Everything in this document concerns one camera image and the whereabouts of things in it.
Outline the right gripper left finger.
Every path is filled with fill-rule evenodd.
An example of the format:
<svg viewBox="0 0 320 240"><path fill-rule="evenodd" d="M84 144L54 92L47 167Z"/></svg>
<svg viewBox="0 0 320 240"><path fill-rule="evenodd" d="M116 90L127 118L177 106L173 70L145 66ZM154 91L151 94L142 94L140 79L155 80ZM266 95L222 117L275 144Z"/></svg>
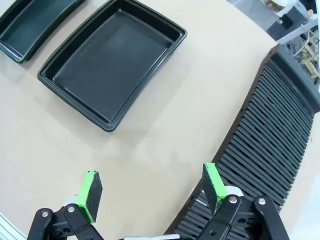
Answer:
<svg viewBox="0 0 320 240"><path fill-rule="evenodd" d="M88 171L75 203L53 212L40 208L34 215L28 240L102 240L93 223L96 222L103 186L97 171Z"/></svg>

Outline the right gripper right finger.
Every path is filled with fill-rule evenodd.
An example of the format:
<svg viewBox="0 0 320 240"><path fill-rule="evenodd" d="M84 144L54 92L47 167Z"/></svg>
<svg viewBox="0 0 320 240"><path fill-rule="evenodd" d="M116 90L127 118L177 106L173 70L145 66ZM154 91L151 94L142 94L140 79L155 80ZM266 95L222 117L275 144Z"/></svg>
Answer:
<svg viewBox="0 0 320 240"><path fill-rule="evenodd" d="M216 165L205 163L204 190L212 218L198 240L225 240L232 228L242 228L251 240L288 240L289 235L273 200L260 195L252 201L238 187L225 186Z"/></svg>

